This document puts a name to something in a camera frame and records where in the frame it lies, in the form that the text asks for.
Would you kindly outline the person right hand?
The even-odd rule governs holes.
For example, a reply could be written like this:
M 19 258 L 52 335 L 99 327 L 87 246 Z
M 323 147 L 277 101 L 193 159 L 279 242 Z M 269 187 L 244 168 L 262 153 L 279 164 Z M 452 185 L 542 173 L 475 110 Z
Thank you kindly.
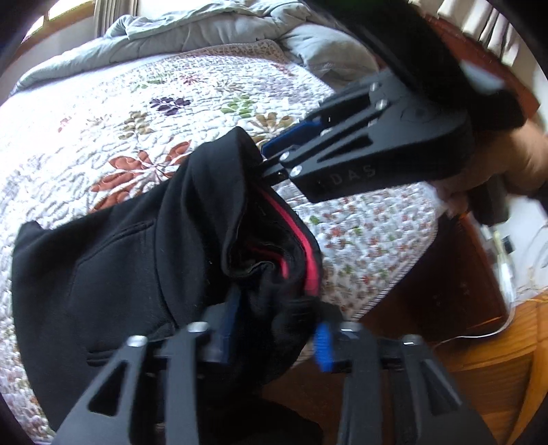
M 547 134 L 536 123 L 489 135 L 459 174 L 432 186 L 457 215 L 469 210 L 467 193 L 496 175 L 509 193 L 547 204 Z

